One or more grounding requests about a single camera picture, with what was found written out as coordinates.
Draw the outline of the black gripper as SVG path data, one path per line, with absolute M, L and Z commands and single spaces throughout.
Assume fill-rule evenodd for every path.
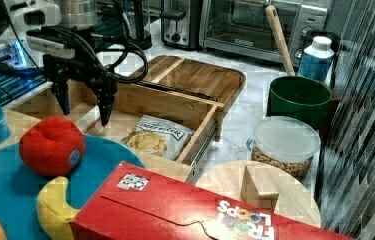
M 70 113 L 69 90 L 66 82 L 79 81 L 96 95 L 101 125 L 108 124 L 117 92 L 117 83 L 109 74 L 98 64 L 58 58 L 49 54 L 43 56 L 43 63 L 44 74 L 52 83 L 52 93 L 65 115 Z

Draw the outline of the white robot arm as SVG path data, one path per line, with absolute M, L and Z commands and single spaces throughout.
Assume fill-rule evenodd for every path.
M 148 72 L 143 64 L 140 75 L 130 78 L 113 71 L 114 65 L 104 66 L 97 57 L 97 41 L 119 44 L 123 61 L 130 53 L 141 59 L 146 56 L 131 40 L 129 26 L 117 36 L 95 31 L 98 21 L 96 0 L 1 0 L 10 20 L 13 36 L 23 38 L 20 44 L 42 54 L 43 71 L 62 111 L 70 113 L 69 80 L 84 83 L 96 96 L 102 125 L 110 119 L 117 85 L 135 83 Z

